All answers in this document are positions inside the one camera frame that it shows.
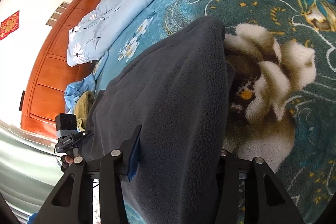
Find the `gloved left hand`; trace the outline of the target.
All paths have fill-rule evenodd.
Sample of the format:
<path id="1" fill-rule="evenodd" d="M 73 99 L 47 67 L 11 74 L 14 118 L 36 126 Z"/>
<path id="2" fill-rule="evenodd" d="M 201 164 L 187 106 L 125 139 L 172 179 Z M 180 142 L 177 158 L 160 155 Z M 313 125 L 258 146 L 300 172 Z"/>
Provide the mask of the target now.
<path id="1" fill-rule="evenodd" d="M 74 162 L 74 159 L 68 155 L 63 155 L 61 157 L 61 162 L 62 162 L 61 170 L 64 173 L 69 168 L 69 166 Z"/>

